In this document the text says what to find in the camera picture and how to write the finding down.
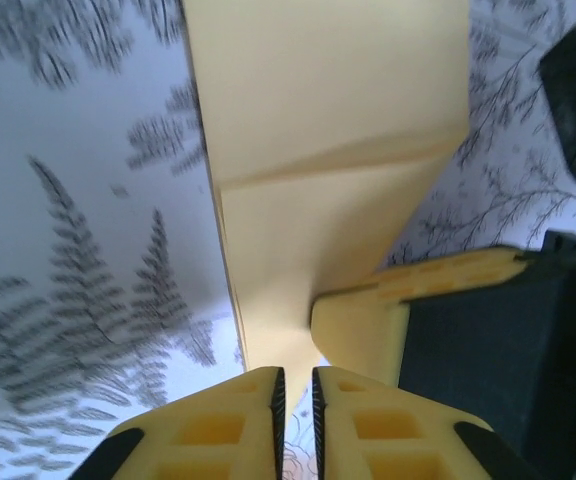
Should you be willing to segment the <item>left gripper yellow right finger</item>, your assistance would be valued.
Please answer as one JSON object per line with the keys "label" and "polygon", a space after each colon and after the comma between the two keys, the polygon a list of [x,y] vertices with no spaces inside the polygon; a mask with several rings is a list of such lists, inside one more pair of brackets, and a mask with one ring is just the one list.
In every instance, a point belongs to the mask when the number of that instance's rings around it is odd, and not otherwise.
{"label": "left gripper yellow right finger", "polygon": [[312,371],[321,479],[533,479],[482,419],[338,367]]}

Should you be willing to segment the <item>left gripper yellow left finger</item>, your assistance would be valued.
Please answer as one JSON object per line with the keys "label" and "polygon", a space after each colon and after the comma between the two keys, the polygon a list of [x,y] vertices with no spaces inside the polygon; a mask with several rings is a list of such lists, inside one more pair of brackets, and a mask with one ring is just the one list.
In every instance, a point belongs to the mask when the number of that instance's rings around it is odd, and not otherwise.
{"label": "left gripper yellow left finger", "polygon": [[78,479],[279,479],[285,375],[257,368],[119,424]]}

